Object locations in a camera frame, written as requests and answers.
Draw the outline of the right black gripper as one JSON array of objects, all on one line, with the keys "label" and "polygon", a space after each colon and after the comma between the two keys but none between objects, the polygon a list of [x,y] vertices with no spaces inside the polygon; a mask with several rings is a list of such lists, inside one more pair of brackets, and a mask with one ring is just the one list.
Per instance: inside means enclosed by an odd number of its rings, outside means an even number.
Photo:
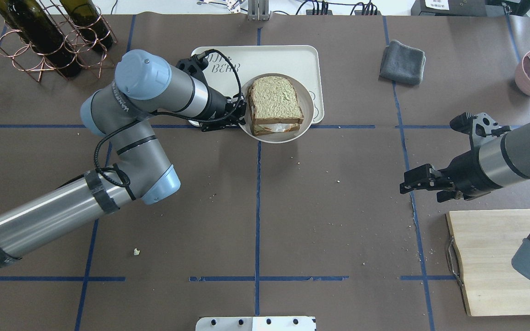
[{"label": "right black gripper", "polygon": [[414,190],[440,191],[437,202],[449,200],[473,200],[499,190],[484,173],[479,164],[477,151],[468,151],[455,157],[448,167],[436,170],[431,164],[423,164],[404,173],[399,191],[406,194]]}]

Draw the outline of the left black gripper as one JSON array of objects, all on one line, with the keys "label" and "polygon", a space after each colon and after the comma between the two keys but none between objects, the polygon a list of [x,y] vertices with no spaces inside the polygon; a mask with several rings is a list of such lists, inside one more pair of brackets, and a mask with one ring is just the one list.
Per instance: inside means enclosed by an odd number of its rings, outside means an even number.
[{"label": "left black gripper", "polygon": [[248,103],[244,95],[234,98],[222,95],[211,95],[206,109],[200,113],[200,130],[202,132],[217,131],[227,126],[245,126]]}]

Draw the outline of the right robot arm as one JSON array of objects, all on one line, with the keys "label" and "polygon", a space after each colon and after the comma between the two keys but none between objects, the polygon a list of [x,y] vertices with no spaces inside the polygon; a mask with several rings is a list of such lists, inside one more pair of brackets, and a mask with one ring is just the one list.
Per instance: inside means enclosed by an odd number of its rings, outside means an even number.
[{"label": "right robot arm", "polygon": [[[530,122],[511,128],[487,113],[462,113],[449,125],[468,136],[469,150],[445,168],[423,164],[405,172],[400,193],[436,191],[439,202],[474,200],[530,182]],[[530,280],[530,232],[514,253],[511,266]]]}]

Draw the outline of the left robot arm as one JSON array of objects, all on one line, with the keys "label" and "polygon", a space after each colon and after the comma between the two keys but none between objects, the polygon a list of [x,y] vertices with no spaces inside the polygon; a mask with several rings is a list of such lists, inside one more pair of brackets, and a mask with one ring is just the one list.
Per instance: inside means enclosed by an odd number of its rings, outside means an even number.
[{"label": "left robot arm", "polygon": [[128,51],[109,86],[81,107],[83,124],[102,140],[94,169],[56,190],[0,215],[0,268],[126,203],[154,204],[179,190],[174,165],[150,119],[169,115],[198,122],[203,132],[244,124],[241,91],[223,96],[204,77],[211,49],[171,65],[144,50]]}]

